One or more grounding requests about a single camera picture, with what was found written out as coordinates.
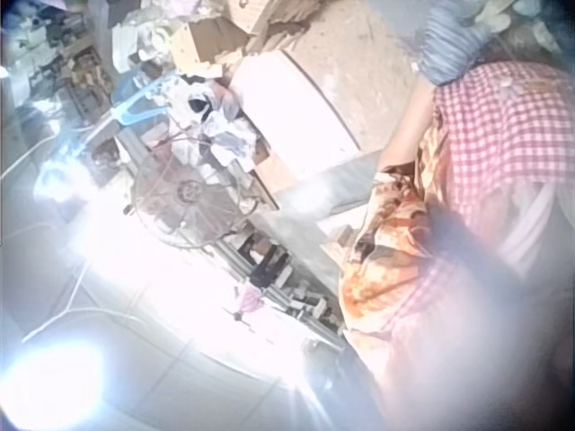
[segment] plywood sheet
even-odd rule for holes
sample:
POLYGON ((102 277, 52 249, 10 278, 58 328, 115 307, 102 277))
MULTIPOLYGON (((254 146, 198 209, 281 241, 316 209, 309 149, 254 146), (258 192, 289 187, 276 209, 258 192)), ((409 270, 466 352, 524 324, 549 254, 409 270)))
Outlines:
POLYGON ((282 0, 225 0, 224 16, 248 34, 264 30, 282 0))
POLYGON ((358 154, 354 138, 331 104, 284 52, 245 58, 230 89, 296 179, 358 154))

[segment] fabric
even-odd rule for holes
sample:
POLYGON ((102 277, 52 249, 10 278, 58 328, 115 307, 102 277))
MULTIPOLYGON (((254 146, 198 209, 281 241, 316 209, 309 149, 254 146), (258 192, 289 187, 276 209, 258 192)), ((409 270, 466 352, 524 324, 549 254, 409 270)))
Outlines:
POLYGON ((479 12, 476 6, 462 0, 441 0, 431 9, 420 70, 433 84, 461 77, 492 37, 483 24, 466 25, 479 12))
MULTIPOLYGON (((342 273, 341 307, 351 330, 393 332, 398 321, 421 310, 449 284, 455 269, 424 252, 425 199, 444 203, 473 233, 499 244, 537 197, 544 201, 541 193, 548 194, 549 188, 542 185, 575 182, 575 107, 567 75, 536 64, 489 64, 439 88, 436 106, 436 121, 418 157, 420 173, 410 177, 392 168, 377 175, 365 226, 342 273), (535 189, 522 212, 521 199, 513 197, 521 195, 525 184, 535 189), (402 201, 406 198, 409 208, 402 201), (484 223, 497 219, 494 214, 500 225, 484 223), (491 230, 485 232, 485 225, 491 230), (407 233, 406 241, 390 235, 390 229, 407 233), (369 253, 366 234, 374 239, 369 253)), ((537 220, 532 225, 544 227, 545 213, 537 220)))
POLYGON ((446 171, 441 161, 448 159, 440 157, 447 148, 438 127, 424 142, 417 166, 393 166, 376 175, 366 222, 342 268, 341 309, 351 330, 381 330, 431 263, 425 200, 445 198, 438 177, 446 171))
POLYGON ((263 307, 264 302, 261 299, 261 290, 249 283, 240 287, 241 291, 237 298, 238 312, 256 312, 263 307))

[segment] pink checkered fabric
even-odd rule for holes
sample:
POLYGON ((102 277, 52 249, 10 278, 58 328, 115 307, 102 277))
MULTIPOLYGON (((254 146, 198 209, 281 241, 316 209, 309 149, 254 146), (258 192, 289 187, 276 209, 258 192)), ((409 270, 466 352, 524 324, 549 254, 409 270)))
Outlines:
MULTIPOLYGON (((575 93, 566 74, 532 63, 488 64, 439 88, 436 106, 452 157, 452 209, 472 230, 483 199, 504 184, 575 184, 575 93)), ((428 303, 452 271, 437 261, 385 330, 428 303)))

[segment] clutter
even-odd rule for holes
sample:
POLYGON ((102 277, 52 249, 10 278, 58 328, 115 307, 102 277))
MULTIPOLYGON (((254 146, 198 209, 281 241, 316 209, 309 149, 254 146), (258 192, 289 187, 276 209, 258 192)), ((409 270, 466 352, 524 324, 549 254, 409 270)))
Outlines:
POLYGON ((171 39, 173 61, 180 73, 192 76, 216 62, 216 57, 245 46, 248 36, 228 20, 189 22, 171 39))
POLYGON ((112 62, 116 70, 124 74, 130 69, 128 57, 137 52, 137 28, 131 25, 117 25, 111 29, 111 41, 112 62))
POLYGON ((541 12, 541 0, 518 0, 513 10, 523 16, 533 18, 541 12))
POLYGON ((475 17, 475 23, 487 22, 502 12, 505 12, 515 0, 490 0, 487 2, 481 13, 475 17))
POLYGON ((533 24, 533 35, 541 47, 554 54, 561 54, 561 48, 543 21, 537 20, 533 24))
POLYGON ((249 172, 257 135, 247 119, 237 118, 240 105, 234 95, 215 81, 190 86, 189 104, 203 135, 211 138, 212 154, 223 166, 237 160, 249 172))
POLYGON ((267 25, 281 0, 225 0, 224 16, 247 34, 258 34, 267 25))

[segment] electric fan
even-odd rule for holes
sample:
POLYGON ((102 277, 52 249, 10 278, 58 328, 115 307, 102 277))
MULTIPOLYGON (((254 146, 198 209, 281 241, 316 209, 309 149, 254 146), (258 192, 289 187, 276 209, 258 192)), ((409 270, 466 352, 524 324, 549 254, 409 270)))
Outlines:
POLYGON ((206 162, 211 154, 202 157, 198 148, 160 145, 142 162, 133 187, 142 223, 174 247, 215 242, 244 217, 237 182, 226 169, 215 169, 213 158, 206 162))

